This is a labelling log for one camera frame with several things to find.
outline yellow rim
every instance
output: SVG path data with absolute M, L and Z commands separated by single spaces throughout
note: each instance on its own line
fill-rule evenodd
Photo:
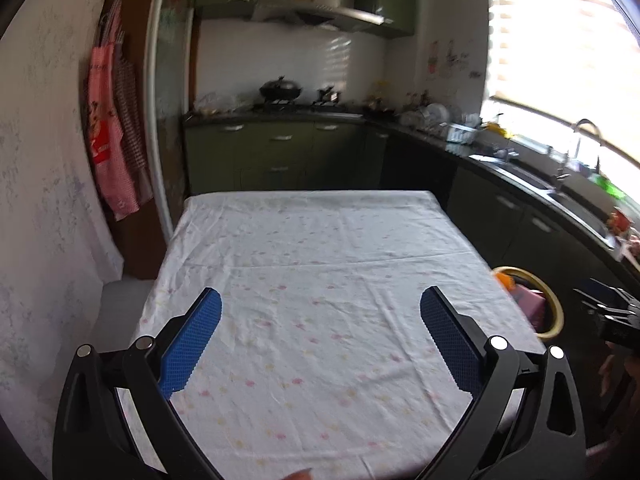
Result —
M 550 339 L 558 336 L 560 332 L 562 332 L 562 327 L 564 326 L 564 311 L 562 310 L 562 305 L 560 304 L 558 297 L 546 285 L 545 282 L 543 282 L 539 279 L 539 277 L 534 276 L 530 272 L 519 269 L 517 267 L 496 267 L 494 269 L 494 274 L 496 272 L 503 272 L 510 276 L 516 276 L 517 278 L 527 280 L 529 283 L 536 286 L 544 293 L 546 300 L 549 302 L 549 305 L 551 307 L 551 313 L 553 315 L 554 322 L 548 332 L 538 334 L 538 338 L 540 339 L 540 341 L 549 341 Z

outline drawer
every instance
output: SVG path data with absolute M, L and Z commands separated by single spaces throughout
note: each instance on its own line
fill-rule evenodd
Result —
M 246 168 L 238 173 L 242 191 L 290 191 L 299 189 L 302 166 L 264 166 Z
M 313 160 L 355 159 L 364 146 L 366 132 L 359 124 L 314 123 Z
M 239 170 L 303 165 L 312 132 L 309 123 L 246 124 L 236 133 L 234 165 Z

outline white tile backsplash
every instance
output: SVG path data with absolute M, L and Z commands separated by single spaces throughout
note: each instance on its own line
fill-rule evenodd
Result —
M 259 88 L 284 76 L 303 88 L 300 101 L 333 84 L 342 100 L 363 100 L 385 71 L 386 40 L 282 23 L 203 20 L 196 96 L 208 92 L 260 100 Z

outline stovetop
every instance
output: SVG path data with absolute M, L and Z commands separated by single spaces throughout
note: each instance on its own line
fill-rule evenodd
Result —
M 294 101 L 266 101 L 254 105 L 252 112 L 259 114 L 348 114 L 350 110 L 347 106 L 338 103 L 313 102 L 303 104 Z

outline wall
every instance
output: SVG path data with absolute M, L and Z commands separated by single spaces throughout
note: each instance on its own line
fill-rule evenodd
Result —
M 81 129 L 102 3 L 26 0 L 0 40 L 0 412 L 49 476 L 69 362 L 122 271 Z
M 415 36 L 389 42 L 385 77 L 391 81 L 392 101 L 399 107 L 408 92 L 421 94 L 426 89 L 433 101 L 479 112 L 487 65 L 488 0 L 417 1 Z M 452 57 L 447 58 L 450 44 Z M 435 62 L 431 72 L 430 61 Z
M 361 101 L 384 75 L 386 40 L 357 32 L 280 23 L 203 20 L 196 66 L 196 97 L 215 91 L 259 100 L 258 89 L 284 76 L 303 87 L 301 100 L 335 84 L 343 100 Z
M 488 0 L 425 0 L 423 5 L 424 64 L 418 87 L 429 89 L 436 101 L 479 112 L 487 65 Z M 436 60 L 434 70 L 430 60 Z

